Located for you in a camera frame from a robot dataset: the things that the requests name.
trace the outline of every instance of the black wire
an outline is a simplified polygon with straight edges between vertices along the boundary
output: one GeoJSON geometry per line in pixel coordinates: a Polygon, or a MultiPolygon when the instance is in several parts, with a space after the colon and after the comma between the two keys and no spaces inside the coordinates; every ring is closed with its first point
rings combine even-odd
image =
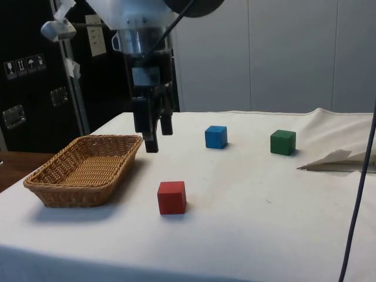
{"type": "Polygon", "coordinates": [[[355,201],[354,212],[352,214],[353,216],[352,216],[352,219],[351,219],[350,229],[348,231],[346,251],[345,251],[345,256],[344,256],[344,259],[343,259],[340,279],[338,280],[339,282],[343,282],[343,280],[345,278],[345,274],[346,274],[348,258],[350,256],[350,250],[351,250],[351,243],[353,242],[355,224],[357,223],[357,217],[358,217],[360,202],[362,201],[365,175],[367,174],[368,164],[370,162],[372,143],[374,141],[374,136],[375,136],[375,129],[376,129],[376,103],[375,103],[375,109],[374,109],[374,117],[373,117],[372,125],[371,125],[370,138],[368,139],[367,150],[365,151],[365,158],[364,158],[364,163],[363,163],[362,174],[360,176],[360,181],[359,181],[357,200],[355,201]]]}
{"type": "Polygon", "coordinates": [[[174,27],[182,20],[182,18],[187,14],[188,10],[197,0],[190,0],[190,2],[187,4],[187,6],[182,10],[182,12],[179,14],[179,16],[171,23],[171,25],[166,29],[166,31],[163,33],[160,39],[154,44],[154,46],[151,48],[151,50],[147,53],[147,55],[139,62],[139,65],[144,65],[150,57],[153,55],[154,51],[157,49],[157,47],[160,45],[162,41],[166,39],[166,37],[171,33],[171,31],[174,29],[174,27]]]}

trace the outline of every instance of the wooden block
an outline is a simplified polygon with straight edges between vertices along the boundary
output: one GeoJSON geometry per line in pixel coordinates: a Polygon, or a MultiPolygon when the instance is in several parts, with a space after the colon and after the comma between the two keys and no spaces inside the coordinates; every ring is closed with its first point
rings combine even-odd
{"type": "Polygon", "coordinates": [[[277,130],[270,136],[270,152],[289,156],[296,149],[296,132],[277,130]]]}
{"type": "Polygon", "coordinates": [[[223,149],[227,146],[227,127],[212,125],[205,131],[207,148],[223,149]]]}
{"type": "Polygon", "coordinates": [[[183,181],[161,182],[157,196],[160,214],[185,213],[187,198],[183,181]]]}

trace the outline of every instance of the table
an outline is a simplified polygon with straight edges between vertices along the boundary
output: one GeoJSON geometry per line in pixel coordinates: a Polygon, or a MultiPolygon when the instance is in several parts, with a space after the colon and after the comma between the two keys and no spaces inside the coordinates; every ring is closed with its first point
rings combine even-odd
{"type": "Polygon", "coordinates": [[[0,152],[0,193],[53,157],[53,154],[0,152]]]}
{"type": "MultiPolygon", "coordinates": [[[[330,132],[370,123],[321,109],[176,114],[174,135],[159,134],[158,154],[140,148],[105,206],[49,209],[22,182],[1,193],[0,281],[337,281],[360,174],[296,168],[330,132]],[[205,148],[210,125],[228,127],[225,150],[205,148]],[[270,154],[276,129],[297,132],[297,154],[270,154]],[[184,215],[159,214],[169,180],[186,183],[184,215]]],[[[95,134],[133,132],[124,113],[95,134]]],[[[346,281],[376,281],[375,187],[367,176],[346,281]]]]}

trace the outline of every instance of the basket rim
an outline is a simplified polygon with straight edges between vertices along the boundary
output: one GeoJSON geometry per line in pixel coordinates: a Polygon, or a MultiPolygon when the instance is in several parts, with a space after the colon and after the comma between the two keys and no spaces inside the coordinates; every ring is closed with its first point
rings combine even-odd
{"type": "Polygon", "coordinates": [[[56,159],[58,159],[62,154],[64,154],[71,147],[76,145],[76,143],[79,142],[80,140],[108,139],[108,138],[134,139],[134,144],[132,145],[132,148],[126,154],[122,155],[123,160],[121,161],[120,165],[117,167],[118,171],[119,170],[121,171],[124,168],[124,166],[127,164],[128,160],[136,155],[138,149],[140,148],[143,142],[142,137],[138,135],[87,135],[87,136],[78,137],[74,139],[73,141],[71,141],[70,144],[67,145],[67,147],[63,148],[60,152],[54,155],[54,157],[52,157],[51,160],[46,162],[44,165],[42,165],[32,174],[30,174],[23,181],[23,185],[32,192],[46,192],[46,193],[50,193],[50,192],[74,193],[74,192],[82,192],[83,189],[85,189],[85,193],[98,193],[104,188],[111,186],[115,181],[117,181],[116,177],[113,177],[108,182],[98,185],[98,186],[95,186],[95,185],[72,186],[68,184],[37,183],[37,182],[32,181],[32,179],[34,179],[36,176],[44,172],[56,159]]]}

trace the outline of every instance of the woven basket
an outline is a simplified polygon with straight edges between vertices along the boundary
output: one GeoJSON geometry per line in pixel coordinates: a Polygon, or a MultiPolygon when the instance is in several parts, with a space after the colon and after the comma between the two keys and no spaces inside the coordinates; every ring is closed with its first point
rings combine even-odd
{"type": "Polygon", "coordinates": [[[132,166],[141,144],[139,136],[79,137],[23,185],[47,207],[100,206],[132,166]]]}

